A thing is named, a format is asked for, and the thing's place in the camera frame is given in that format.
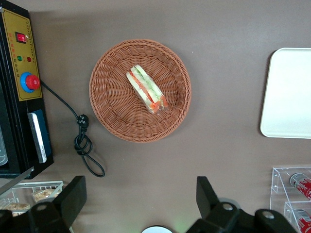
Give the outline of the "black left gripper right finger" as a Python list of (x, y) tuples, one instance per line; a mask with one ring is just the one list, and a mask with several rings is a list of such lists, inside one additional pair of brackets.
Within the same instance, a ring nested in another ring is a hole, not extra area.
[(221, 202), (207, 177), (197, 177), (196, 203), (201, 214), (189, 233), (244, 233), (238, 223), (239, 209), (230, 202)]

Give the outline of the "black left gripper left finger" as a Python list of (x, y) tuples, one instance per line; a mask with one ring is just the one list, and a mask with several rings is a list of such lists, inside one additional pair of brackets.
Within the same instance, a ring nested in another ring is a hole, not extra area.
[(76, 176), (52, 201), (42, 201), (28, 211), (31, 232), (69, 233), (86, 200), (86, 178)]

